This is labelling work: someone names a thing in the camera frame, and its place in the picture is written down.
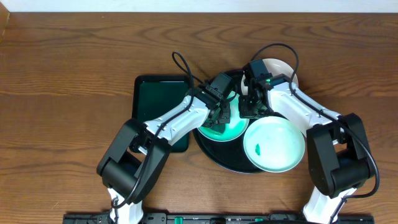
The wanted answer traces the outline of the green sponge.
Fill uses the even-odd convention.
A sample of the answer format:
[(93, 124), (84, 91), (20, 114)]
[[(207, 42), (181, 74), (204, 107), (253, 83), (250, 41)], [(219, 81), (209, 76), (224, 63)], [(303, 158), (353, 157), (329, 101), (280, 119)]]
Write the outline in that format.
[(210, 128), (204, 128), (208, 135), (221, 136), (226, 129), (225, 124), (215, 124)]

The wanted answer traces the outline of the mint plate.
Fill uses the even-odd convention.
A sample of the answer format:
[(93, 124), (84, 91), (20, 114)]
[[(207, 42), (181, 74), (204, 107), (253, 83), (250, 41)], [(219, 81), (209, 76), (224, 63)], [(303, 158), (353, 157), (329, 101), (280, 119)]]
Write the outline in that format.
[(305, 154), (305, 140), (289, 120), (269, 116), (255, 120), (244, 134), (246, 156), (266, 172), (285, 172), (300, 163)]
[(208, 135), (208, 133), (204, 130), (204, 126), (201, 126), (198, 128), (198, 131), (200, 134), (204, 135), (204, 137), (216, 141), (216, 142), (226, 142), (226, 141), (232, 141), (242, 133), (245, 132), (246, 128), (249, 125), (249, 119), (247, 118), (240, 118), (239, 116), (239, 94), (237, 94), (235, 91), (232, 91), (228, 98), (234, 97), (233, 100), (230, 103), (231, 107), (231, 121), (226, 125), (225, 132), (221, 136), (214, 136), (214, 135)]

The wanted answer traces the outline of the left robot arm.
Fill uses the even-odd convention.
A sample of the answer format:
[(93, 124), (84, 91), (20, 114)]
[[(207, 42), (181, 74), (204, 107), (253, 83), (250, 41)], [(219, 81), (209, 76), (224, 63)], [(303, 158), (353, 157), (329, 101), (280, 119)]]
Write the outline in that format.
[(157, 182), (172, 146), (205, 124), (210, 114), (228, 109), (230, 94), (191, 92), (166, 114), (144, 123), (126, 121), (100, 160), (96, 172), (111, 196), (113, 223), (139, 223), (142, 201)]

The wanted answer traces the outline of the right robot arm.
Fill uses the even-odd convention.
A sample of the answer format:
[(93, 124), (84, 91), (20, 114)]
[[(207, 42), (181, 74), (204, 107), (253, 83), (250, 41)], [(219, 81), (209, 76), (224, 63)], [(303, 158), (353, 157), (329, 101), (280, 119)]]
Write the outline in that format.
[(330, 111), (302, 92), (294, 77), (270, 73), (244, 75), (241, 115), (253, 106), (265, 111), (251, 112), (253, 118), (279, 113), (298, 128), (307, 139), (308, 168), (315, 185), (310, 201), (303, 209), (314, 223), (333, 223), (354, 191), (371, 177), (375, 178), (370, 197), (380, 184), (379, 170), (371, 155), (363, 122), (354, 113), (342, 116)]

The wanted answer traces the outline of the black round tray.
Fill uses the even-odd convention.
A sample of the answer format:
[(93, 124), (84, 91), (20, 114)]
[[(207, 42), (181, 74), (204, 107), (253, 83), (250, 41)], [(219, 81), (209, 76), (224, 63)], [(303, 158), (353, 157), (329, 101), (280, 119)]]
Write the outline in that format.
[[(233, 91), (235, 91), (237, 94), (239, 94), (239, 96), (241, 96), (242, 92), (240, 85), (241, 85), (242, 75), (239, 74), (239, 72), (232, 72), (232, 71), (228, 72), (227, 75), (233, 79), (233, 82), (236, 85)], [(284, 118), (277, 113), (273, 113), (270, 116)], [(255, 122), (255, 120), (257, 119), (249, 119), (249, 125)], [(232, 141), (226, 141), (226, 142), (212, 141), (204, 137), (204, 135), (200, 134), (198, 129), (194, 130), (193, 134), (201, 150), (212, 161), (214, 161), (221, 167), (240, 173), (266, 172), (257, 168), (252, 162), (250, 162), (250, 160), (246, 156), (243, 148), (243, 138), (245, 132), (242, 133), (240, 137)]]

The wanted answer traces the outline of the black rectangular tray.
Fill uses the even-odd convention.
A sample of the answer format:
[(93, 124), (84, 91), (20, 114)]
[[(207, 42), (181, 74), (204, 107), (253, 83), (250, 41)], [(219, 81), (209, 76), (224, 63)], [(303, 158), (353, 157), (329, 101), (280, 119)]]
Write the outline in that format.
[(132, 117), (140, 122), (162, 116), (179, 105), (190, 89), (183, 75), (140, 75), (134, 82)]

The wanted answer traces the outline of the mint plate front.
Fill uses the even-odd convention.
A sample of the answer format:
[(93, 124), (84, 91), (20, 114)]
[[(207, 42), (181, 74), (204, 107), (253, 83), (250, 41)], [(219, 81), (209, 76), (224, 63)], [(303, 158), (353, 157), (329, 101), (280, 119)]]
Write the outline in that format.
[(300, 163), (305, 154), (305, 140), (289, 120), (269, 116), (255, 120), (244, 134), (246, 156), (266, 172), (285, 172)]

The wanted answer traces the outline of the white plate with green stain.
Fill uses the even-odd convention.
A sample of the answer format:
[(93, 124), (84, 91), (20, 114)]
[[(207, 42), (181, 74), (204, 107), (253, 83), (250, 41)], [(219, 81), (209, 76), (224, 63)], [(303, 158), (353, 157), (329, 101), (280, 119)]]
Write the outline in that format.
[[(276, 59), (276, 58), (265, 58), (262, 59), (262, 62), (267, 68), (267, 71), (271, 73), (273, 76), (279, 75), (283, 73), (284, 75), (287, 75), (288, 77), (291, 76), (292, 72), (294, 71), (293, 68), (287, 64), (286, 62)], [(248, 86), (244, 84), (245, 77), (242, 77), (241, 79), (241, 92), (242, 95), (247, 95), (248, 94)]]

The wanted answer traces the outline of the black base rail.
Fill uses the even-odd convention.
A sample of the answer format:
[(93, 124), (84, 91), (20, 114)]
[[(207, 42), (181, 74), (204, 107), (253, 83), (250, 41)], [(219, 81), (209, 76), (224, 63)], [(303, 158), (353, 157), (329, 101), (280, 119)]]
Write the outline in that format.
[[(271, 214), (265, 216), (231, 215), (167, 215), (165, 213), (147, 213), (141, 218), (141, 224), (245, 224), (245, 223), (306, 223), (301, 214)], [(97, 214), (65, 214), (63, 224), (112, 224), (108, 212)]]

